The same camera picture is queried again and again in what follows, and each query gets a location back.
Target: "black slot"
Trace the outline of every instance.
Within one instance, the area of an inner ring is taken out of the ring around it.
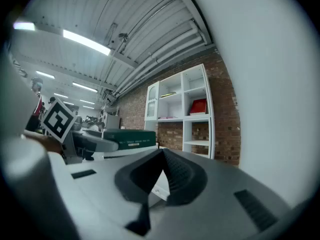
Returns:
[[[90,170],[84,170],[84,171],[72,173],[71,176],[74,179],[79,179],[79,178],[86,177],[86,176],[89,176],[92,174],[96,174],[96,172],[94,170],[90,169]]]
[[[260,231],[264,231],[278,220],[277,218],[248,190],[235,192],[234,196],[249,215]]]

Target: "fluorescent light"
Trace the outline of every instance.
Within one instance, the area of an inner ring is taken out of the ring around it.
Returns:
[[[57,95],[57,96],[64,97],[64,98],[67,98],[67,99],[68,99],[67,96],[64,96],[64,95],[61,95],[61,94],[58,94],[58,93],[54,93],[54,95]]]
[[[43,73],[43,72],[40,72],[40,71],[36,71],[36,73],[39,74],[39,75],[48,77],[48,78],[55,79],[55,77],[53,75],[50,75],[50,74],[46,74],[46,73]]]
[[[33,30],[35,31],[35,24],[32,22],[15,22],[13,24],[15,30]]]
[[[80,99],[80,101],[81,101],[81,102],[90,103],[90,104],[93,104],[93,105],[94,105],[94,103],[93,103],[93,102],[90,102],[90,101],[85,101],[85,100],[82,100],[82,99]]]
[[[89,91],[95,92],[95,93],[98,92],[98,90],[96,90],[96,89],[92,89],[92,88],[86,87],[86,86],[81,85],[81,84],[78,84],[78,83],[76,83],[76,82],[72,82],[72,84],[73,84],[74,86],[78,86],[78,87],[81,87],[81,88],[83,88],[83,89],[87,89],[87,90],[89,90]]]
[[[90,40],[88,38],[85,38],[85,37],[83,37],[81,35],[78,35],[78,34],[70,32],[70,31],[67,31],[65,29],[63,30],[63,37],[64,38],[68,38],[70,40],[73,40],[73,41],[75,41],[75,42],[77,42],[79,44],[82,44],[84,46],[88,46],[88,47],[90,47],[90,48],[92,48],[92,49],[94,49],[94,50],[96,50],[96,51],[98,51],[100,53],[105,54],[105,55],[108,55],[110,53],[110,49],[109,48],[107,48],[107,47],[105,47],[105,46],[103,46],[103,45],[101,45],[101,44],[99,44],[99,43],[97,43],[95,41],[92,41],[92,40]]]

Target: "ceiling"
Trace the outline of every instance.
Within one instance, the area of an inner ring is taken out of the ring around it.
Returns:
[[[208,33],[191,0],[32,0],[21,19],[36,26],[36,31],[15,30],[11,39],[13,57],[28,76],[36,76],[35,71],[54,75],[55,79],[41,76],[45,94],[68,96],[68,102],[78,106],[83,105],[80,99],[88,100],[97,109],[109,103],[106,98],[115,99],[117,87],[150,55],[191,30],[190,21],[197,24],[199,33],[163,54]],[[66,39],[59,34],[62,30],[108,47],[111,53],[107,56]],[[119,37],[121,33],[127,40]],[[201,41],[201,45],[210,43],[208,35],[206,43]],[[72,82],[98,89],[98,93]]]

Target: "red book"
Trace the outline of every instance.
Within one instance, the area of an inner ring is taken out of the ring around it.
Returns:
[[[190,109],[190,116],[204,115],[206,113],[206,110],[207,110],[206,98],[194,100],[192,103],[192,107]]]

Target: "ceiling beam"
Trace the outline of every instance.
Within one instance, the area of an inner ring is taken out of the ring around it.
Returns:
[[[51,34],[56,34],[61,37],[64,36],[62,28],[56,28],[53,26],[44,25],[44,24],[40,24],[40,23],[36,23],[36,24],[34,24],[34,26],[35,26],[36,30],[40,30],[43,32],[51,33]],[[123,65],[127,66],[130,69],[135,69],[138,67],[138,63],[136,63],[134,60],[124,56],[120,52],[115,51],[114,49],[110,49],[109,56],[112,57],[114,60],[122,63]]]
[[[188,8],[188,10],[190,11],[190,13],[192,14],[195,22],[198,24],[199,29],[202,31],[204,38],[205,38],[205,42],[207,45],[212,44],[212,40],[211,37],[209,35],[207,26],[204,22],[204,20],[202,19],[200,13],[198,12],[197,7],[194,5],[194,3],[192,2],[192,0],[182,0],[185,4],[185,6]]]
[[[55,71],[55,72],[59,72],[59,73],[62,73],[62,74],[65,74],[65,75],[68,75],[68,76],[71,76],[71,77],[74,77],[74,78],[77,78],[77,79],[81,79],[81,80],[87,81],[89,83],[92,83],[92,84],[107,88],[107,89],[112,90],[112,91],[114,91],[116,89],[116,86],[114,86],[114,85],[111,85],[111,84],[106,83],[106,82],[101,82],[100,80],[88,77],[88,76],[86,76],[84,74],[80,74],[80,73],[71,71],[71,70],[66,69],[66,68],[64,68],[62,66],[52,65],[50,63],[45,63],[43,61],[41,62],[41,61],[39,61],[37,59],[34,59],[34,58],[29,58],[29,57],[26,57],[24,55],[21,55],[19,52],[15,52],[14,50],[11,51],[11,52],[14,54],[14,57],[18,62],[27,62],[27,63],[34,64],[34,65],[37,65],[37,66],[41,66],[41,67],[43,67],[45,69],[48,69],[48,70],[51,70],[51,71]]]

